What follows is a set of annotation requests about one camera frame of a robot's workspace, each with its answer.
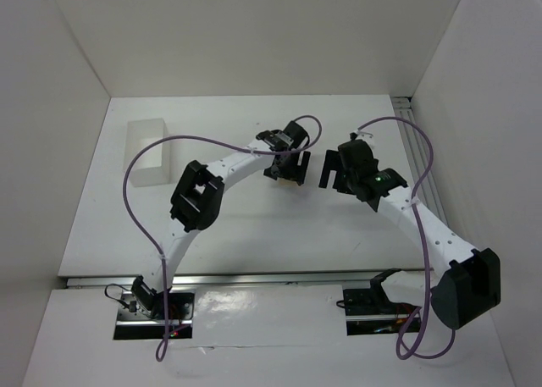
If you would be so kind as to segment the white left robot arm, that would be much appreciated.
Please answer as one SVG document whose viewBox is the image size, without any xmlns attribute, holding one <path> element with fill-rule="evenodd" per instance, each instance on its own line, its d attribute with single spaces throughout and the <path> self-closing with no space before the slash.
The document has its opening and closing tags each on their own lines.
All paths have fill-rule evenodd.
<svg viewBox="0 0 542 387">
<path fill-rule="evenodd" d="M 189 162 L 170 197 L 170 224 L 163 240 L 156 240 L 133 213 L 127 197 L 128 178 L 136 161 L 144 152 L 157 147 L 169 138 L 160 139 L 145 147 L 126 169 L 123 180 L 123 201 L 136 227 L 156 248 L 158 255 L 150 257 L 141 274 L 135 277 L 131 293 L 151 318 L 164 318 L 168 309 L 164 297 L 168 294 L 175 272 L 197 235 L 209 228 L 218 218 L 224 193 L 233 185 L 256 172 L 273 180 L 289 180 L 302 185 L 307 172 L 313 145 L 310 135 L 291 120 L 282 130 L 258 133 L 245 147 L 194 137 L 233 152 L 211 163 Z"/>
</svg>

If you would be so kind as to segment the natural wood block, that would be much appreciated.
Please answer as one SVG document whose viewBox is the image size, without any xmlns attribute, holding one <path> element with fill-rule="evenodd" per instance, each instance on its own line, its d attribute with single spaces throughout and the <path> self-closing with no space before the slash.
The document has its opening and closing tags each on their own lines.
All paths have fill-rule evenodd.
<svg viewBox="0 0 542 387">
<path fill-rule="evenodd" d="M 295 181 L 290 181 L 290 180 L 279 180 L 278 184 L 282 185 L 282 186 L 288 186 L 288 187 L 296 187 L 297 186 L 297 183 Z"/>
</svg>

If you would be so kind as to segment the white perforated box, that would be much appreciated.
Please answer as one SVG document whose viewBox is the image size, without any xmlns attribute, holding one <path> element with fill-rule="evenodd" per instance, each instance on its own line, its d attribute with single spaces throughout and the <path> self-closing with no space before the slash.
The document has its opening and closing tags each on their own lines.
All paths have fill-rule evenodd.
<svg viewBox="0 0 542 387">
<path fill-rule="evenodd" d="M 130 121 L 124 147 L 124 171 L 141 150 L 168 136 L 168 128 L 163 119 Z M 134 163 L 129 182 L 134 187 L 167 185 L 170 182 L 170 158 L 169 141 L 150 148 Z"/>
</svg>

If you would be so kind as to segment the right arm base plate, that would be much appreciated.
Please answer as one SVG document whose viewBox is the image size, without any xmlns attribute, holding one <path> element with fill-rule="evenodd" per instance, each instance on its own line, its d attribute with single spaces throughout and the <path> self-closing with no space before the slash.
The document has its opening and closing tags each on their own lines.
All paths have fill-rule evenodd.
<svg viewBox="0 0 542 387">
<path fill-rule="evenodd" d="M 344 311 L 348 336 L 397 334 L 416 309 L 391 302 L 371 289 L 344 289 L 343 299 L 335 305 Z"/>
</svg>

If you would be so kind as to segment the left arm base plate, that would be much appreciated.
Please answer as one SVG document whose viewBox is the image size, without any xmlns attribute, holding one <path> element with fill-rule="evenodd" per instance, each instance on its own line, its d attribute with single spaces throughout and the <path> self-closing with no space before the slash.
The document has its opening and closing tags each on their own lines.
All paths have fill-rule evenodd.
<svg viewBox="0 0 542 387">
<path fill-rule="evenodd" d="M 161 340 L 164 332 L 163 311 L 148 312 L 131 292 L 123 291 L 114 326 L 114 340 Z M 169 338 L 192 337 L 195 294 L 173 292 L 169 295 Z"/>
</svg>

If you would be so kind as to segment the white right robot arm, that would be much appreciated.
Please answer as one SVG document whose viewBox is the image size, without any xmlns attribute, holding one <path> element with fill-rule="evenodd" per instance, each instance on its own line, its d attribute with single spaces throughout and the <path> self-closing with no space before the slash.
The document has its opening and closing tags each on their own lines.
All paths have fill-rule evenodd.
<svg viewBox="0 0 542 387">
<path fill-rule="evenodd" d="M 501 302 L 501 260 L 495 252 L 482 251 L 452 233 L 394 169 L 378 168 L 379 160 L 363 140 L 348 141 L 325 153 L 319 186 L 328 185 L 367 203 L 396 225 L 415 245 L 422 239 L 418 215 L 427 243 L 429 263 L 438 283 L 431 288 L 431 307 L 449 329 L 458 330 Z"/>
</svg>

